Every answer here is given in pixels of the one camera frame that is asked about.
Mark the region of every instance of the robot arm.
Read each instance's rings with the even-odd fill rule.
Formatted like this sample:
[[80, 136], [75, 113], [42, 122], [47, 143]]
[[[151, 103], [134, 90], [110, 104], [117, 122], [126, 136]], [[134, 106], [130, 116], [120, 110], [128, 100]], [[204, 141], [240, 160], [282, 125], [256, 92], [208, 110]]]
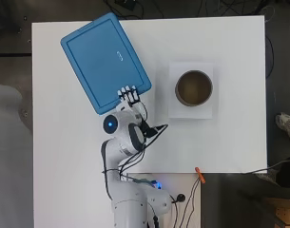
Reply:
[[142, 152], [145, 148], [145, 135], [142, 131], [144, 113], [137, 105], [131, 104], [130, 96], [122, 93], [122, 102], [117, 112], [106, 116], [104, 130], [113, 136], [102, 145], [105, 168], [106, 191], [112, 200], [114, 226], [116, 228], [147, 228], [153, 217], [169, 211], [171, 198], [164, 190], [153, 188], [147, 183], [122, 181], [119, 164], [122, 160]]

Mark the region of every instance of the floor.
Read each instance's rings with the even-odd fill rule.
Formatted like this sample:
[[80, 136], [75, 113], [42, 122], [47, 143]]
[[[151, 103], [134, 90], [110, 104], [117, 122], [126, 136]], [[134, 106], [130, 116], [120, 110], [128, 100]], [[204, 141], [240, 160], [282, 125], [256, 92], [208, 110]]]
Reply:
[[[140, 0], [144, 5], [145, 19], [161, 18], [153, 0]], [[156, 0], [165, 18], [195, 17], [200, 0]], [[20, 33], [4, 33], [0, 37], [0, 53], [31, 53], [31, 23], [53, 21], [90, 21], [109, 8], [103, 0], [8, 0], [11, 16], [20, 25]], [[244, 13], [251, 12], [258, 4], [256, 0], [246, 1]], [[271, 3], [275, 9], [267, 8], [266, 35], [271, 39], [275, 64], [271, 76], [266, 80], [267, 143], [268, 163], [273, 164], [290, 156], [290, 142], [287, 136], [274, 124], [274, 115], [284, 111], [290, 114], [290, 5], [284, 1]], [[232, 5], [241, 13], [242, 4]], [[130, 11], [116, 7], [123, 14]], [[226, 7], [217, 0], [203, 0], [200, 16], [222, 15]], [[225, 15], [237, 16], [234, 10]], [[133, 13], [141, 15], [137, 6]], [[266, 70], [271, 69], [271, 48], [266, 47]], [[31, 58], [0, 58], [0, 84], [15, 87], [23, 96], [20, 117], [32, 130], [31, 107]], [[274, 227], [270, 219], [253, 208], [245, 197], [289, 198], [290, 189], [283, 189], [254, 175], [208, 174], [202, 190], [203, 227]]]

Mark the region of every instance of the black cable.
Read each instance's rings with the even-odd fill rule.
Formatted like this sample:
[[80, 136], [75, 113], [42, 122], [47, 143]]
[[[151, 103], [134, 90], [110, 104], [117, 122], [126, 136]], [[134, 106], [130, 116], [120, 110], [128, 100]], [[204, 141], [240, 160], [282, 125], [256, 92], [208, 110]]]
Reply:
[[229, 9], [231, 9], [231, 7], [233, 6], [233, 4], [235, 3], [236, 0], [233, 0], [232, 3], [230, 3], [230, 5], [227, 7], [227, 9], [224, 11], [224, 13], [222, 14], [222, 16], [224, 16]]
[[276, 167], [276, 166], [278, 166], [278, 165], [280, 165], [280, 164], [282, 164], [282, 163], [288, 163], [288, 162], [290, 162], [290, 160], [280, 161], [280, 162], [278, 162], [278, 163], [276, 163], [276, 164], [274, 164], [274, 165], [271, 165], [271, 166], [269, 166], [269, 167], [267, 167], [267, 168], [258, 169], [258, 170], [251, 171], [251, 172], [248, 172], [248, 173], [243, 173], [243, 174], [253, 174], [253, 173], [258, 173], [258, 172], [260, 172], [260, 171], [269, 170], [269, 169], [272, 169], [272, 168], [274, 168], [274, 167]]
[[133, 163], [133, 164], [131, 164], [130, 166], [128, 166], [127, 168], [125, 168], [124, 170], [123, 170], [123, 172], [125, 172], [127, 169], [129, 169], [130, 167], [133, 167], [133, 166], [135, 166], [136, 164], [138, 164], [139, 162], [141, 162], [143, 159], [144, 159], [144, 157], [145, 157], [145, 150], [142, 152], [142, 157], [138, 160], [138, 161], [136, 161], [135, 163]]
[[164, 128], [163, 130], [161, 130], [156, 136], [155, 138], [148, 144], [145, 146], [145, 149], [147, 149], [150, 145], [152, 145], [161, 135], [162, 133], [168, 128], [168, 124], [164, 124], [162, 125]]
[[183, 225], [184, 217], [185, 217], [185, 212], [186, 212], [186, 209], [187, 209], [187, 207], [188, 207], [188, 204], [189, 204], [189, 202], [190, 202], [190, 200], [191, 200], [191, 198], [192, 198], [193, 189], [194, 189], [194, 187], [195, 187], [195, 185], [196, 185], [196, 183], [197, 183], [198, 181], [200, 181], [199, 178], [197, 178], [197, 179], [195, 180], [195, 182], [193, 183], [193, 186], [192, 186], [192, 189], [191, 189], [191, 193], [190, 193], [190, 197], [189, 197], [189, 199], [188, 199], [188, 201], [187, 201], [187, 203], [186, 203], [186, 205], [185, 205], [185, 208], [184, 208], [184, 213], [183, 213], [183, 218], [182, 218], [182, 221], [181, 221], [181, 224], [180, 224], [180, 228], [181, 228], [182, 225]]
[[160, 7], [158, 6], [158, 4], [156, 3], [155, 0], [151, 0], [152, 3], [154, 4], [156, 10], [162, 15], [162, 17], [164, 18], [164, 13], [162, 12], [162, 10], [160, 9]]
[[241, 15], [243, 15], [243, 9], [245, 8], [245, 4], [246, 4], [246, 0], [243, 0], [243, 2], [242, 2], [242, 13], [241, 13]]
[[167, 127], [168, 127], [168, 124], [164, 124], [163, 125], [163, 129], [155, 136], [155, 138], [149, 143], [149, 144], [145, 144], [144, 143], [144, 149], [143, 149], [143, 151], [142, 152], [140, 152], [140, 153], [137, 153], [137, 154], [135, 154], [135, 155], [137, 155], [138, 156], [138, 158], [137, 159], [139, 159], [141, 156], [141, 158], [138, 160], [138, 161], [136, 161], [137, 159], [135, 159], [134, 161], [136, 161], [136, 162], [134, 162], [133, 164], [131, 164], [132, 163], [132, 159], [133, 158], [135, 158], [136, 156], [135, 155], [133, 155], [131, 158], [129, 158], [123, 165], [122, 165], [122, 167], [121, 167], [121, 170], [120, 170], [120, 177], [121, 177], [121, 175], [127, 170], [127, 169], [129, 169], [129, 168], [131, 168], [131, 167], [133, 167], [133, 166], [135, 166], [136, 164], [138, 164], [139, 162], [141, 162], [143, 159], [144, 159], [144, 157], [145, 157], [145, 150], [150, 146], [150, 145], [152, 145], [160, 136], [161, 136], [161, 134], [167, 129]]
[[209, 16], [209, 13], [208, 13], [208, 7], [207, 7], [207, 3], [208, 3], [208, 0], [205, 0], [204, 7], [205, 7], [205, 16], [206, 16], [206, 17], [208, 17], [208, 16]]
[[240, 15], [235, 9], [232, 8], [233, 5], [227, 4], [225, 3], [223, 0], [220, 0], [225, 6], [227, 6], [228, 10], [232, 10], [233, 12], [235, 12], [236, 14]]
[[194, 196], [195, 196], [195, 191], [196, 191], [196, 189], [197, 189], [199, 183], [200, 183], [200, 181], [198, 181], [198, 183], [196, 184], [196, 186], [195, 186], [195, 188], [194, 188], [194, 191], [193, 191], [193, 197], [192, 197], [192, 211], [191, 211], [191, 213], [190, 213], [190, 215], [189, 215], [188, 222], [186, 223], [186, 228], [188, 228], [188, 226], [189, 226], [189, 222], [190, 222], [191, 217], [192, 217], [192, 214], [194, 213]]
[[203, 0], [201, 0], [200, 7], [199, 7], [199, 10], [198, 10], [198, 14], [196, 14], [196, 17], [200, 16], [200, 12], [201, 12], [201, 9], [202, 9], [202, 4], [203, 4]]
[[142, 16], [141, 16], [141, 18], [144, 19], [145, 9], [144, 9], [143, 4], [141, 4], [139, 1], [136, 1], [136, 4], [138, 4], [141, 7], [141, 9], [142, 9]]
[[112, 7], [109, 3], [108, 0], [103, 0], [104, 3], [108, 6], [109, 10], [111, 10], [111, 12], [113, 12], [117, 17], [120, 18], [124, 18], [125, 20], [127, 20], [128, 17], [135, 17], [137, 19], [142, 19], [137, 15], [123, 15], [122, 13], [120, 13], [116, 8]]
[[177, 217], [179, 216], [179, 211], [177, 209], [177, 201], [174, 200], [174, 198], [170, 195], [170, 197], [173, 199], [173, 203], [174, 203], [174, 206], [175, 206], [175, 221], [174, 221], [174, 225], [173, 225], [173, 228], [175, 228], [176, 226], [176, 223], [177, 223]]
[[274, 66], [275, 66], [275, 53], [274, 53], [274, 47], [272, 46], [271, 40], [269, 39], [269, 37], [266, 35], [266, 39], [269, 41], [270, 47], [271, 47], [271, 53], [272, 53], [272, 66], [271, 69], [268, 73], [268, 75], [266, 76], [266, 79], [268, 79], [272, 73], [272, 71], [274, 70]]

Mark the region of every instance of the metal bowl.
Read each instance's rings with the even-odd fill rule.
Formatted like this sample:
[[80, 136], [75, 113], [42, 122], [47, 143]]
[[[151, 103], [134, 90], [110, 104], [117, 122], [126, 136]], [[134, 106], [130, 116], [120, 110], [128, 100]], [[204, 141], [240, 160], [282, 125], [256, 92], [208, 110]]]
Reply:
[[204, 104], [210, 98], [212, 90], [210, 78], [199, 70], [186, 72], [175, 86], [177, 99], [186, 106]]

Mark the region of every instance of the blue tray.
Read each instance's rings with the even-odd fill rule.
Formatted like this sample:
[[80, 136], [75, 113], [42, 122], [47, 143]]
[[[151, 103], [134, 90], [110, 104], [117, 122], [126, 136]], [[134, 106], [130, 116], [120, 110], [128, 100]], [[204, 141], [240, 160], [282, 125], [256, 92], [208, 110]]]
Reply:
[[108, 13], [75, 30], [61, 46], [96, 112], [100, 115], [119, 102], [117, 90], [151, 88], [145, 70], [117, 17]]

